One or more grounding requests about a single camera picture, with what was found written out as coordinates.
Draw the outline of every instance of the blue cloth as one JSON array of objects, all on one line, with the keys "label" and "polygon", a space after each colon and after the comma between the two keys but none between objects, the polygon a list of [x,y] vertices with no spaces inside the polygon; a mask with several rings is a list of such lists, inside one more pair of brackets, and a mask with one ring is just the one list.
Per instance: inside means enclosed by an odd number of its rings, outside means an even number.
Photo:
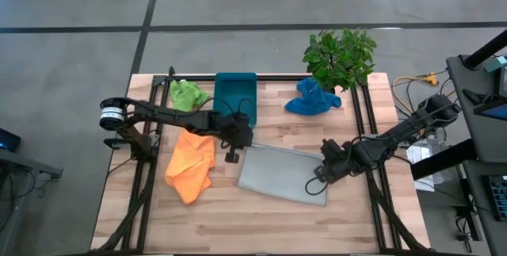
[{"label": "blue cloth", "polygon": [[312,78],[299,81],[296,88],[302,97],[297,97],[285,105],[285,109],[291,113],[310,116],[324,113],[330,110],[331,106],[341,106],[338,96],[325,92]]}]

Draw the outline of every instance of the table leg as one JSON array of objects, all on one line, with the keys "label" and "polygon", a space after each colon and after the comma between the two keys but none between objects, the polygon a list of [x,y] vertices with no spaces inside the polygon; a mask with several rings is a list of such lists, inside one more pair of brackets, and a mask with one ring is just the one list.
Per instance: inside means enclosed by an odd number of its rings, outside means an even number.
[{"label": "table leg", "polygon": [[418,180],[452,166],[459,165],[465,160],[476,158],[477,153],[475,152],[474,143],[472,139],[467,139],[445,151],[413,164],[411,166],[412,177],[414,177],[414,180]]}]

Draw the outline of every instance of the green cloth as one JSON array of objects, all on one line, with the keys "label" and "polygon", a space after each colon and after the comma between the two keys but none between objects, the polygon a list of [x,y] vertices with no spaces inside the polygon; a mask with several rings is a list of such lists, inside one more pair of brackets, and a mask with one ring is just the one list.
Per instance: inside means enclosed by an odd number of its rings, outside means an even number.
[{"label": "green cloth", "polygon": [[171,81],[170,93],[173,109],[181,111],[191,111],[194,106],[202,105],[209,98],[209,95],[200,90],[195,82],[185,80]]}]

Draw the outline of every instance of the keyboard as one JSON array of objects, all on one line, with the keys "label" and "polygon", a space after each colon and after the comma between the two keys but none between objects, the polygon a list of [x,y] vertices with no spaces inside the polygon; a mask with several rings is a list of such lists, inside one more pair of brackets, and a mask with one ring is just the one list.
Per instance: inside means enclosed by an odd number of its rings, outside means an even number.
[{"label": "keyboard", "polygon": [[482,180],[494,218],[497,221],[507,221],[507,175],[482,176]]}]

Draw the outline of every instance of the orange cloth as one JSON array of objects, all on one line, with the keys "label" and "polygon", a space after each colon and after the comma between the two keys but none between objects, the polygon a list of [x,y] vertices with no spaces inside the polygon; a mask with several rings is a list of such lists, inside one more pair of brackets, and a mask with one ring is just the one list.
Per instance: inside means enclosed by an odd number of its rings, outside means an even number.
[{"label": "orange cloth", "polygon": [[166,183],[175,188],[183,203],[194,202],[212,184],[208,171],[215,166],[215,138],[181,131],[166,170]]}]

